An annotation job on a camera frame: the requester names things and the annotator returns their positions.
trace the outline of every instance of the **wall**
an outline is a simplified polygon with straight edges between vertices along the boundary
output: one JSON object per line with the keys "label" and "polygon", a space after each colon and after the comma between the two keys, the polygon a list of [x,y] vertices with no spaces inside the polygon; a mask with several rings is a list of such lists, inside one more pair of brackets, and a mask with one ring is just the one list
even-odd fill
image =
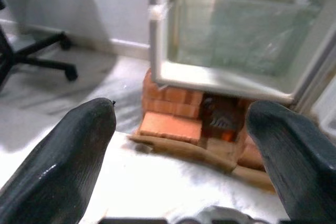
{"label": "wall", "polygon": [[148,0],[5,0],[0,19],[102,41],[148,44]]}

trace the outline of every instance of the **mini fridge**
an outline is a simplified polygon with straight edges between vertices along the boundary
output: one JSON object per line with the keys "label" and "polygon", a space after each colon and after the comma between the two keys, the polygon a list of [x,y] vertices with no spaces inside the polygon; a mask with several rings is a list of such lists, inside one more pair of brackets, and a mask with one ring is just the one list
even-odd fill
{"label": "mini fridge", "polygon": [[336,63],[336,0],[149,0],[153,81],[311,106]]}

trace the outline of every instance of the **refrigerator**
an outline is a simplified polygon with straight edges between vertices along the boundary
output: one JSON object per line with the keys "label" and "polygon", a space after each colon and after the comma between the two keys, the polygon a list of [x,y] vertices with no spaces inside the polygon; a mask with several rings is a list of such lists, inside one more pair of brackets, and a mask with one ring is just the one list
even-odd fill
{"label": "refrigerator", "polygon": [[149,0],[160,85],[308,113],[336,70],[336,0]]}

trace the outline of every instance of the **baseboard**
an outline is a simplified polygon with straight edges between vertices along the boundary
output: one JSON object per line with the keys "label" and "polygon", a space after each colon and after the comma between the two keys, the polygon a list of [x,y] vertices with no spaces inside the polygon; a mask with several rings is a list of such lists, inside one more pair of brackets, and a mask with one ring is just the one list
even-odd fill
{"label": "baseboard", "polygon": [[[17,22],[4,19],[0,19],[0,25],[7,33],[14,35],[26,34],[26,33],[55,34],[61,32],[61,30],[59,29],[54,29],[45,26],[35,26],[35,25],[22,26]],[[111,55],[123,55],[149,60],[148,44],[142,44],[113,38],[108,40],[97,40],[72,34],[69,31],[65,32],[67,36],[71,39],[71,41],[77,46],[86,47],[100,52],[106,52]]]}

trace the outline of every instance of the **black office chair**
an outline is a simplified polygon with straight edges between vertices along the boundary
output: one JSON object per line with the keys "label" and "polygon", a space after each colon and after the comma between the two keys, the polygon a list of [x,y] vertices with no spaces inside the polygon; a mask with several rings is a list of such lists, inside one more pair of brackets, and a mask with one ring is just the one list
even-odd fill
{"label": "black office chair", "polygon": [[[0,0],[0,9],[5,8],[4,3]],[[36,42],[33,45],[14,51],[7,41],[6,35],[2,28],[0,27],[0,51],[2,55],[0,56],[0,87],[6,80],[11,68],[18,64],[24,63],[34,66],[40,66],[45,68],[59,69],[65,72],[65,75],[69,81],[74,81],[77,79],[77,71],[75,65],[67,64],[63,62],[56,62],[51,60],[41,60],[36,58],[29,58],[28,56],[48,47],[56,42],[60,43],[63,50],[69,50],[71,47],[71,41],[64,34],[56,34],[42,41]]]}

